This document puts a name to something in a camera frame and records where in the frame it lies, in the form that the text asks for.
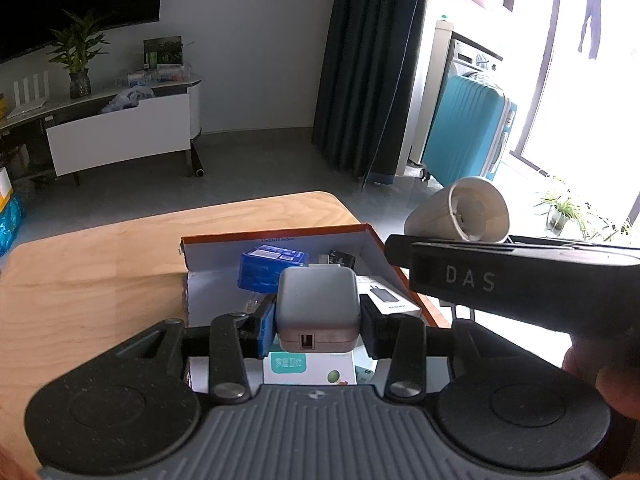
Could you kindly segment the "right hand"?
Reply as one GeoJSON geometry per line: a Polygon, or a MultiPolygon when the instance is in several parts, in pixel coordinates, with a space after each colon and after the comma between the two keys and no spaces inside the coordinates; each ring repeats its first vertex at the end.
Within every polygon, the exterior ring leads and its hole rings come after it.
{"type": "Polygon", "coordinates": [[[570,335],[562,369],[593,385],[616,412],[639,420],[639,336],[570,335]]]}

